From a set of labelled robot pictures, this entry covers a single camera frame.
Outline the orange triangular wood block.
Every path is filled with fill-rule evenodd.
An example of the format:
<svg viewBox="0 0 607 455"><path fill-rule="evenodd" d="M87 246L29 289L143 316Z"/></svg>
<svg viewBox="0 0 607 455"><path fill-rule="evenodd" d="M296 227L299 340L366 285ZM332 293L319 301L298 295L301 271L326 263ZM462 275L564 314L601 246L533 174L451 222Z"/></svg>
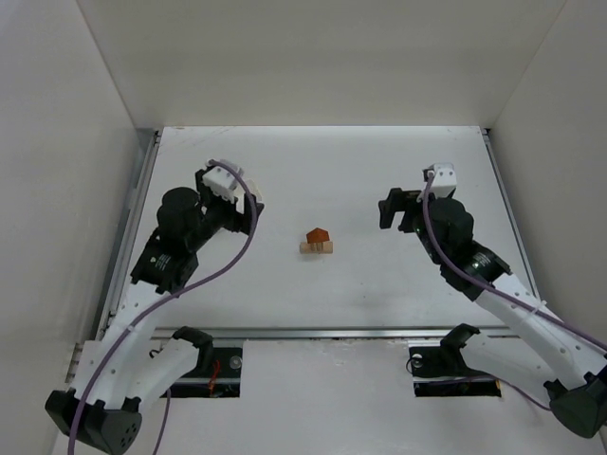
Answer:
<svg viewBox="0 0 607 455"><path fill-rule="evenodd" d="M309 244L321 244L330 241L329 232L323 228L315 227L306 233L306 241Z"/></svg>

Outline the dark striped wood block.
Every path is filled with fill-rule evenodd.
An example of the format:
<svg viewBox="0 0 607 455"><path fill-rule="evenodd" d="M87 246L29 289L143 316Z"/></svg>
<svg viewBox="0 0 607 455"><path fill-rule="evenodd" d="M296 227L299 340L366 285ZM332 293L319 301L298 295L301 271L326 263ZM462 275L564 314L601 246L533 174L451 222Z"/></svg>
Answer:
<svg viewBox="0 0 607 455"><path fill-rule="evenodd" d="M313 253L323 254L325 251L325 242L310 244L310 251Z"/></svg>

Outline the white plastic tray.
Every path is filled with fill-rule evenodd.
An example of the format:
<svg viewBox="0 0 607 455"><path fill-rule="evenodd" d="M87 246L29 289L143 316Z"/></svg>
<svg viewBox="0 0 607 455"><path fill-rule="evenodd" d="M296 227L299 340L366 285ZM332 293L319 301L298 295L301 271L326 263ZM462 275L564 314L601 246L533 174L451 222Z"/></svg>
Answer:
<svg viewBox="0 0 607 455"><path fill-rule="evenodd" d="M262 200L262 199L263 199L263 196L262 196L262 194L261 194L261 191L260 191L260 189L259 189L258 185L255 183L255 181L254 181L254 180L252 180L252 179L247 179L247 180L245 181L245 183L246 183L246 185L247 185L247 187L248 187L248 189L249 189L249 192L250 192L251 194L253 194L253 195L254 195L254 196L255 196L255 197L258 199L258 200Z"/></svg>

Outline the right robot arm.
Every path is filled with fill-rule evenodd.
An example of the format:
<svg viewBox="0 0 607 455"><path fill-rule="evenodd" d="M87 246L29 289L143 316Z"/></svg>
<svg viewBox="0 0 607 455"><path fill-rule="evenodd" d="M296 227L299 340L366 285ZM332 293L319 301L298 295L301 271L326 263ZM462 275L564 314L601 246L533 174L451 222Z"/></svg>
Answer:
<svg viewBox="0 0 607 455"><path fill-rule="evenodd" d="M590 439L606 425L606 345L567 324L525 288L510 266L473 237L474 219L454 190L392 188L379 201L379 226L417 236L443 280L492 314L523 343L508 348L462 323L442 338L445 375L487 373L521 391L570 432Z"/></svg>

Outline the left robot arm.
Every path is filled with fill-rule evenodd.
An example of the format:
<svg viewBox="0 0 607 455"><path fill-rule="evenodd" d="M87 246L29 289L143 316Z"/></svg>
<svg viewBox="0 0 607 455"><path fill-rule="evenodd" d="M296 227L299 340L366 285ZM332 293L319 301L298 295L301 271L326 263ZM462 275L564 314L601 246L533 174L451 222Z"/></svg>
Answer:
<svg viewBox="0 0 607 455"><path fill-rule="evenodd" d="M67 437L103 454L123 454L141 428L142 414L184 374L212 364L213 338L193 327L178 328L156 354L150 341L177 298L227 274L250 247L264 205L243 170L210 160L196 172L194 188L167 191L156 228L145 243L117 312L91 356L80 362L69 387L52 391L45 410ZM198 252L219 231L246 235L226 265L193 282Z"/></svg>

